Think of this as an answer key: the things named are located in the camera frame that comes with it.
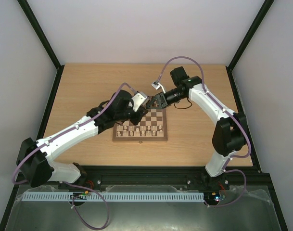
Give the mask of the wooden chess board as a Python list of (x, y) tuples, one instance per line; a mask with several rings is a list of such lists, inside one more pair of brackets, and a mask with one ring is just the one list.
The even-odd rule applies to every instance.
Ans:
[(112, 141), (168, 141), (166, 109), (151, 109), (137, 125), (130, 121), (115, 124)]

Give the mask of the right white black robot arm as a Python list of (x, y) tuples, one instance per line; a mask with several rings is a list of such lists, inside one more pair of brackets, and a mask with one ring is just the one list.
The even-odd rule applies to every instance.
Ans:
[(209, 116), (215, 125), (212, 137), (215, 151), (205, 166), (207, 174), (202, 176), (202, 183), (209, 189), (214, 188), (230, 158), (249, 141), (246, 116), (226, 107), (203, 85), (201, 78), (189, 77), (182, 66), (173, 69), (170, 75), (176, 87), (153, 96), (147, 102), (146, 108), (164, 109), (187, 98)]

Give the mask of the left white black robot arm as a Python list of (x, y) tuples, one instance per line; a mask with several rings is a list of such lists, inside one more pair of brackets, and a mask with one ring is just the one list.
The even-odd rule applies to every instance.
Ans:
[(85, 139), (112, 128), (117, 122), (130, 121), (137, 125), (147, 114), (144, 107), (148, 96), (143, 92), (131, 95), (125, 90), (115, 92), (111, 99), (92, 108), (76, 123), (46, 138), (25, 139), (17, 157), (17, 168), (24, 181), (38, 187), (48, 181), (83, 183), (86, 173), (77, 164), (58, 163), (55, 159)]

